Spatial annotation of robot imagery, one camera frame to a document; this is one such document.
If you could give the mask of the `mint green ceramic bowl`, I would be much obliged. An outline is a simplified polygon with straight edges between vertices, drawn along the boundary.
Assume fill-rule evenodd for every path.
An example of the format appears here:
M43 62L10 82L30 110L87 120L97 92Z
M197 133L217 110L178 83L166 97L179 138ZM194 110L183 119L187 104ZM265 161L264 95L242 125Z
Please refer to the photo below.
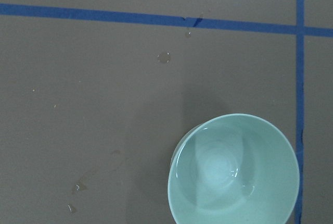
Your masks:
M286 223L299 186L286 136L260 117L228 114L180 139L167 192L176 223Z

